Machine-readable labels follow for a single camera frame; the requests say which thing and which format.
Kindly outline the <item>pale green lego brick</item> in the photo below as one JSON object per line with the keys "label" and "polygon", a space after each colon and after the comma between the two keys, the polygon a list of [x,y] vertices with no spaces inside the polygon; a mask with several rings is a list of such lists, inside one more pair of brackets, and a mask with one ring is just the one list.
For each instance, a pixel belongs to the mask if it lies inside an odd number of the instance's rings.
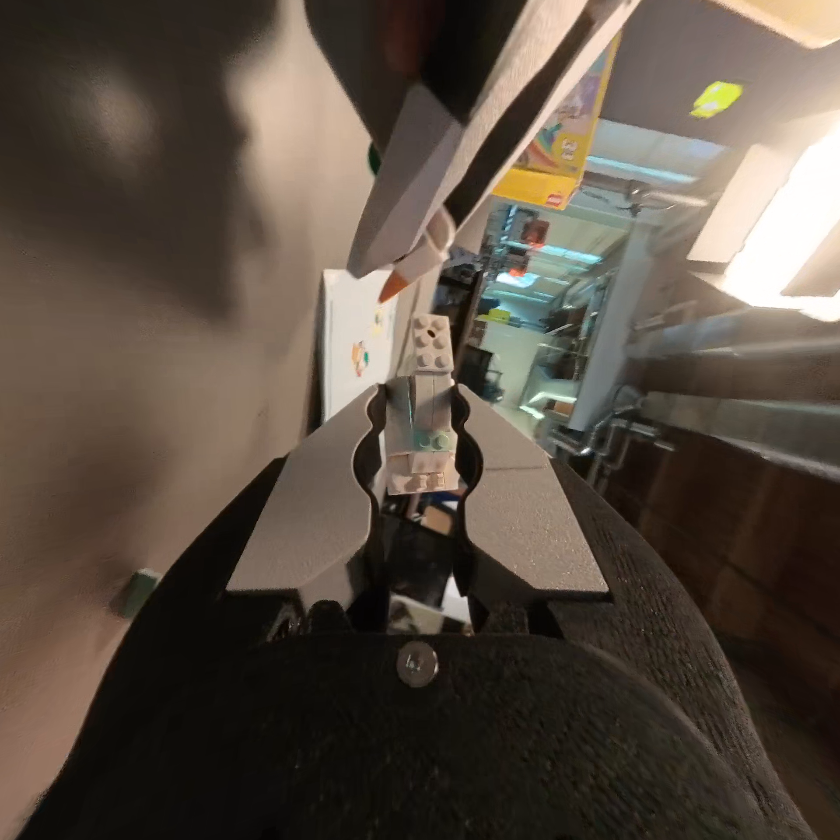
{"label": "pale green lego brick", "polygon": [[122,591],[120,615],[133,620],[157,589],[162,577],[163,574],[151,569],[133,572]]}

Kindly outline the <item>large metal ceiling duct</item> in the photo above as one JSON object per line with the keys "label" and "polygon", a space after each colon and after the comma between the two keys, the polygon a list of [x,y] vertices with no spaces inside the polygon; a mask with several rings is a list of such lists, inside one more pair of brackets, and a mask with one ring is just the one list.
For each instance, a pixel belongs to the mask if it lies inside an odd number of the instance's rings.
{"label": "large metal ceiling duct", "polygon": [[636,332],[642,414],[838,483],[839,328],[751,308]]}

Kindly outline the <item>yellow-green sign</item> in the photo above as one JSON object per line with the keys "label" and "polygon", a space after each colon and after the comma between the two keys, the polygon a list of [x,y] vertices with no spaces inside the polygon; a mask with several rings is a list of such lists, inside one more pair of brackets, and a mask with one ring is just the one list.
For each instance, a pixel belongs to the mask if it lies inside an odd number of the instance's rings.
{"label": "yellow-green sign", "polygon": [[715,80],[692,103],[689,115],[696,120],[710,120],[724,113],[744,93],[746,84],[742,80]]}

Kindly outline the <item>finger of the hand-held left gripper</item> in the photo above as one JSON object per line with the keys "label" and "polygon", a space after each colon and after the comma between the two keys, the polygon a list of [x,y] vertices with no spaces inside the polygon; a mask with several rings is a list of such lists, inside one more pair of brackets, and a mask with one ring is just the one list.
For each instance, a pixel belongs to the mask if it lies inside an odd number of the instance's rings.
{"label": "finger of the hand-held left gripper", "polygon": [[638,2],[393,2],[392,263],[510,170]]}
{"label": "finger of the hand-held left gripper", "polygon": [[424,85],[405,97],[348,258],[362,278],[408,255],[442,202],[464,126]]}

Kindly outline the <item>yellow lego box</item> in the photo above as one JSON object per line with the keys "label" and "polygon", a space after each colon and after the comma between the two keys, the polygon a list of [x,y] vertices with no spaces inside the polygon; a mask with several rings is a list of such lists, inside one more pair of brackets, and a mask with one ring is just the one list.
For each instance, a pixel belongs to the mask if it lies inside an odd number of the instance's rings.
{"label": "yellow lego box", "polygon": [[621,35],[554,107],[493,189],[514,203],[564,210],[581,186]]}

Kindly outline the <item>open lego instruction booklet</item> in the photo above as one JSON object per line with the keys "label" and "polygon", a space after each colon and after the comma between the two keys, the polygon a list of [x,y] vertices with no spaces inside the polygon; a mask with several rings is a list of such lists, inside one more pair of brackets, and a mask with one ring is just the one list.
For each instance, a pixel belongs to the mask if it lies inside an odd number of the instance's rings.
{"label": "open lego instruction booklet", "polygon": [[389,377],[396,299],[380,302],[380,295],[390,274],[390,270],[381,269],[357,279],[345,269],[322,273],[319,370],[323,422]]}

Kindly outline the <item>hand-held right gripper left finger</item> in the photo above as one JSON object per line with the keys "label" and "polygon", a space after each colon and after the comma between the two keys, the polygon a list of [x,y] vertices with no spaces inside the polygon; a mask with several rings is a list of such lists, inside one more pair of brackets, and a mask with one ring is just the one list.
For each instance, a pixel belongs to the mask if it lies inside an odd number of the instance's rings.
{"label": "hand-held right gripper left finger", "polygon": [[287,457],[227,582],[231,595],[350,608],[375,587],[385,491],[385,389],[373,385]]}

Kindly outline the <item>white lego body assembly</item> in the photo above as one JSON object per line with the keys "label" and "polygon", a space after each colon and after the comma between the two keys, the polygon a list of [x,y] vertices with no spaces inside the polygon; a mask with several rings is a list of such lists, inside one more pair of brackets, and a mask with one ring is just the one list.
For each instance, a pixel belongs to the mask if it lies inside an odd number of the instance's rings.
{"label": "white lego body assembly", "polygon": [[385,386],[385,477],[390,496],[453,492],[458,436],[452,424],[454,352],[447,317],[412,321],[413,369]]}

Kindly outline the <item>bright ceiling light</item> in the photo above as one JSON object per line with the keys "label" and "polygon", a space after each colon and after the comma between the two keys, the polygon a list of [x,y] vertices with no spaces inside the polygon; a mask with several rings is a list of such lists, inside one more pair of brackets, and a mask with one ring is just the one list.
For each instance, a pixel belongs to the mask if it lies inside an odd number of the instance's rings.
{"label": "bright ceiling light", "polygon": [[792,309],[816,320],[838,321],[837,292],[831,297],[784,295],[838,224],[838,158],[835,121],[793,164],[745,238],[723,275],[725,294],[756,308]]}

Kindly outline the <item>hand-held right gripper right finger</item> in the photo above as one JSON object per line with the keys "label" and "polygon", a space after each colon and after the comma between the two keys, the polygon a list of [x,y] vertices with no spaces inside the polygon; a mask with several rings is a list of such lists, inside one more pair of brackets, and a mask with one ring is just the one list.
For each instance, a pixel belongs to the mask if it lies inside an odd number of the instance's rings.
{"label": "hand-held right gripper right finger", "polygon": [[500,606],[608,602],[608,583],[548,454],[467,386],[455,385],[455,582],[474,625]]}

